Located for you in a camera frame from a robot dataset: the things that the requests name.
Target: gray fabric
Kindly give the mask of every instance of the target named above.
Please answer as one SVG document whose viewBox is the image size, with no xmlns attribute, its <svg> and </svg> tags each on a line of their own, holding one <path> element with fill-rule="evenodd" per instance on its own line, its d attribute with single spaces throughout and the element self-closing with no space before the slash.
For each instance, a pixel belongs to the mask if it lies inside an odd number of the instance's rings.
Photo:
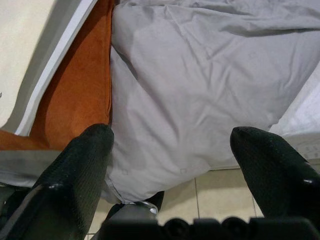
<svg viewBox="0 0 320 240">
<path fill-rule="evenodd" d="M 127 0 L 112 18 L 107 182 L 124 203 L 237 163 L 233 127 L 268 130 L 320 60 L 318 0 Z"/>
<path fill-rule="evenodd" d="M 60 151 L 0 151 L 0 183 L 32 187 Z"/>
</svg>

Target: black plastic part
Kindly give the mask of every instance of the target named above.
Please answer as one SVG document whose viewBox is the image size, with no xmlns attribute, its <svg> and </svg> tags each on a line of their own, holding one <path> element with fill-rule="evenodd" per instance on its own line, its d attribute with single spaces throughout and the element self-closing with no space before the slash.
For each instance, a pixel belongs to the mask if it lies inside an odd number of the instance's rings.
<svg viewBox="0 0 320 240">
<path fill-rule="evenodd" d="M 101 195 L 114 134 L 104 124 L 74 138 L 0 231 L 6 240 L 83 240 Z"/>
<path fill-rule="evenodd" d="M 302 216 L 320 230 L 320 175 L 282 137 L 236 127 L 232 152 L 265 217 Z"/>
<path fill-rule="evenodd" d="M 252 218 L 248 223 L 237 217 L 220 224 L 215 219 L 195 219 L 193 225 L 175 218 L 164 226 L 156 220 L 105 221 L 98 240 L 320 240 L 312 223 L 302 217 Z"/>
<path fill-rule="evenodd" d="M 189 224 L 179 218 L 171 219 L 163 226 L 164 233 L 170 240 L 189 240 L 189 228 Z"/>
</svg>

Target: orange blanket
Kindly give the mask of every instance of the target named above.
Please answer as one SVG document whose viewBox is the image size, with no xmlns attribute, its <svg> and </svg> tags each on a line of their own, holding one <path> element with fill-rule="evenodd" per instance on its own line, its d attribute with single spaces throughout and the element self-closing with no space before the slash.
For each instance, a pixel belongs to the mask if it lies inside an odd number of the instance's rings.
<svg viewBox="0 0 320 240">
<path fill-rule="evenodd" d="M 62 150 L 111 111 L 113 0 L 98 0 L 43 95 L 29 137 L 0 130 L 0 150 Z"/>
</svg>

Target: pillow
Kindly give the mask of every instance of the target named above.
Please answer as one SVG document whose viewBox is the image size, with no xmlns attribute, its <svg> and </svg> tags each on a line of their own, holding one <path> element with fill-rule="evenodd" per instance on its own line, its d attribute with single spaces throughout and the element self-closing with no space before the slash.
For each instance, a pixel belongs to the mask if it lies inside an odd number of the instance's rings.
<svg viewBox="0 0 320 240">
<path fill-rule="evenodd" d="M 278 122 L 320 60 L 319 26 L 318 0 L 122 1 L 107 185 L 129 203 L 236 167 L 232 129 Z"/>
</svg>

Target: tile floor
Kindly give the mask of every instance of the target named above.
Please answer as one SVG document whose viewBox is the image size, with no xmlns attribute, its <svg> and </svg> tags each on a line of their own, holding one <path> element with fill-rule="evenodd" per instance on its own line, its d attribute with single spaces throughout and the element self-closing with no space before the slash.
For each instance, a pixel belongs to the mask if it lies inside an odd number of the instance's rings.
<svg viewBox="0 0 320 240">
<path fill-rule="evenodd" d="M 320 172 L 320 164 L 313 165 Z M 112 204 L 101 199 L 85 240 L 100 228 Z M 237 216 L 248 221 L 263 214 L 254 200 L 240 169 L 210 171 L 165 192 L 158 222 L 163 225 L 171 218 L 189 223 L 197 218 L 219 221 Z"/>
</svg>

